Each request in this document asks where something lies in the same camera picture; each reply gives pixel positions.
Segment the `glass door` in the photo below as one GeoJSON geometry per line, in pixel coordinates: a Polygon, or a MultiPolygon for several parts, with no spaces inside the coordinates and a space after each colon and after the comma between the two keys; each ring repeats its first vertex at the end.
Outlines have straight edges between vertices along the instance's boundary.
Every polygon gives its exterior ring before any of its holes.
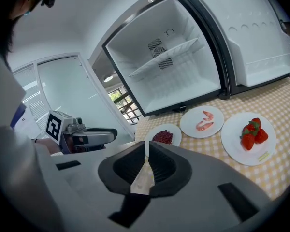
{"type": "Polygon", "coordinates": [[[86,127],[116,129],[116,140],[106,147],[133,141],[100,98],[77,56],[38,64],[38,73],[52,110],[81,117],[86,127]]]}

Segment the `red beans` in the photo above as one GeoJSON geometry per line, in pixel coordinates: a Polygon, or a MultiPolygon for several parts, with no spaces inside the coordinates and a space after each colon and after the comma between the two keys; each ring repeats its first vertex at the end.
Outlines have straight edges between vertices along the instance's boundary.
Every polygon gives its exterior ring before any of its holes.
{"type": "Polygon", "coordinates": [[[157,133],[153,137],[152,141],[170,145],[172,143],[172,139],[173,139],[173,133],[170,133],[167,130],[164,130],[157,133]]]}

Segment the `white plate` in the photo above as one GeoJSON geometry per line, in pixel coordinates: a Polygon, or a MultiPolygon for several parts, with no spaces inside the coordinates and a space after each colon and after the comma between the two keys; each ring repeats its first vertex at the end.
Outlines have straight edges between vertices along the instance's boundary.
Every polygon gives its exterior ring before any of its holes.
{"type": "Polygon", "coordinates": [[[237,162],[256,166],[266,162],[274,153],[276,148],[276,134],[271,123],[260,114],[239,113],[229,118],[221,130],[221,140],[226,152],[237,162]],[[254,144],[248,151],[241,145],[240,136],[245,125],[253,118],[259,118],[262,129],[269,138],[262,144],[254,144]]]}
{"type": "Polygon", "coordinates": [[[224,123],[223,113],[213,106],[198,106],[186,112],[180,120],[180,129],[188,136],[195,138],[210,137],[216,134],[224,123]],[[210,121],[205,121],[203,118],[207,118],[203,111],[210,112],[214,115],[214,118],[210,121]],[[197,124],[203,121],[203,124],[214,122],[213,125],[204,130],[198,131],[197,124]]]}
{"type": "Polygon", "coordinates": [[[182,141],[182,132],[181,130],[173,124],[163,124],[152,129],[145,137],[145,141],[152,141],[153,137],[160,131],[167,130],[170,133],[173,133],[172,145],[179,146],[182,141]]]}

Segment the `refrigerator shelf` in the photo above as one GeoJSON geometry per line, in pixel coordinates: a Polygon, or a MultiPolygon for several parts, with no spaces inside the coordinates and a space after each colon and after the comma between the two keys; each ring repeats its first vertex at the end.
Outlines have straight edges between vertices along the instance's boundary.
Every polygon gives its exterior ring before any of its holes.
{"type": "Polygon", "coordinates": [[[146,64],[144,64],[143,66],[141,66],[140,68],[138,68],[137,70],[135,70],[134,72],[132,72],[129,77],[133,77],[136,76],[138,74],[143,73],[144,71],[147,71],[155,66],[160,66],[159,64],[161,64],[162,66],[165,66],[164,61],[168,60],[169,58],[175,58],[187,51],[190,50],[190,48],[197,42],[199,38],[195,38],[192,40],[189,40],[187,42],[184,42],[176,47],[173,47],[170,50],[167,50],[166,52],[160,54],[159,56],[153,58],[152,60],[150,60],[149,62],[147,62],[146,64]]]}

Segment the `green leaf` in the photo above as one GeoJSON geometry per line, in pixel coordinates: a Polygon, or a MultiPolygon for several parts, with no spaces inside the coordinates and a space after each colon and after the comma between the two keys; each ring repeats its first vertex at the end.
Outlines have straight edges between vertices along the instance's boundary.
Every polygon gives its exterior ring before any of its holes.
{"type": "Polygon", "coordinates": [[[258,122],[256,122],[256,121],[250,121],[249,123],[250,123],[250,124],[253,124],[253,126],[254,126],[256,129],[260,127],[260,124],[259,124],[258,122]]]}
{"type": "Polygon", "coordinates": [[[246,134],[249,134],[249,130],[247,128],[245,128],[245,130],[242,133],[242,136],[240,137],[242,139],[242,137],[246,134]]]}
{"type": "Polygon", "coordinates": [[[255,137],[257,136],[258,132],[255,130],[255,131],[252,131],[251,134],[255,137]]]}

